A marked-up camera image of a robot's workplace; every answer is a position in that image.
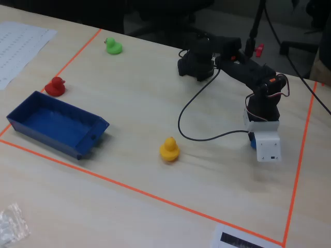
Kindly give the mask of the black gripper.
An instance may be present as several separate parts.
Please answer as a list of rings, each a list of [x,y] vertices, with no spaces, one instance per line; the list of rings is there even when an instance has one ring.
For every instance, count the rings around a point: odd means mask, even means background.
[[[279,86],[265,86],[250,87],[252,96],[249,97],[248,105],[246,106],[248,118],[250,121],[278,121],[280,114],[277,104],[280,101],[280,96],[269,95],[280,92]]]

